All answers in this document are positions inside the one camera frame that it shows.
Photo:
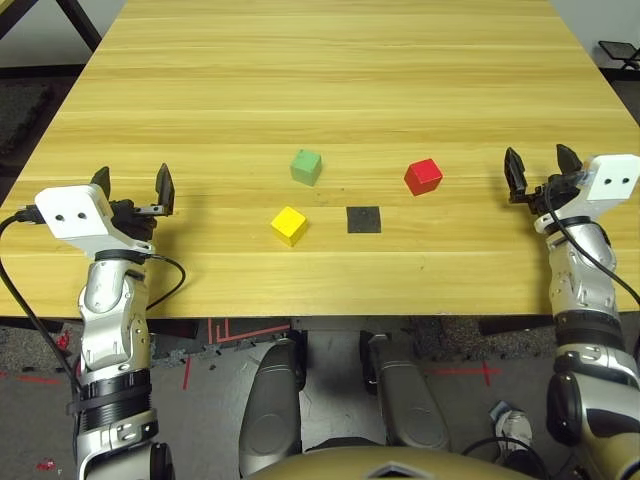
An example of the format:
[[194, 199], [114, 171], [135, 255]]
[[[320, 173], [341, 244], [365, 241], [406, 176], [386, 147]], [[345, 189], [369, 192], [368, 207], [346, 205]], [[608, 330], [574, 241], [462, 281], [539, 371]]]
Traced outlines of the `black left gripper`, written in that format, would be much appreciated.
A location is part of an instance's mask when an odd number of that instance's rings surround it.
[[[101, 188], [106, 199], [110, 198], [110, 168], [103, 166], [91, 178], [91, 184]], [[150, 242], [157, 227], [156, 216], [171, 216], [174, 210], [175, 186], [169, 167], [163, 163], [156, 175], [155, 204], [137, 207], [130, 199], [110, 201], [114, 227], [134, 240]]]

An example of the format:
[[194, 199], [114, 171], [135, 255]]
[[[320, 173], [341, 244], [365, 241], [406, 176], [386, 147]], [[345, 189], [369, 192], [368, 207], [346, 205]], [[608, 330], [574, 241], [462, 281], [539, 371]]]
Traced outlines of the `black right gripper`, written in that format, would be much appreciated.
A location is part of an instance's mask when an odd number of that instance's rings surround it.
[[561, 174], [548, 177], [545, 184], [537, 186], [532, 194], [527, 192], [528, 183], [525, 168], [520, 155], [508, 147], [504, 156], [504, 175], [509, 187], [509, 202], [512, 204], [528, 204], [534, 216], [542, 216], [550, 211], [566, 205], [578, 196], [578, 182], [582, 178], [580, 172], [583, 163], [577, 153], [564, 144], [556, 145], [557, 164]]

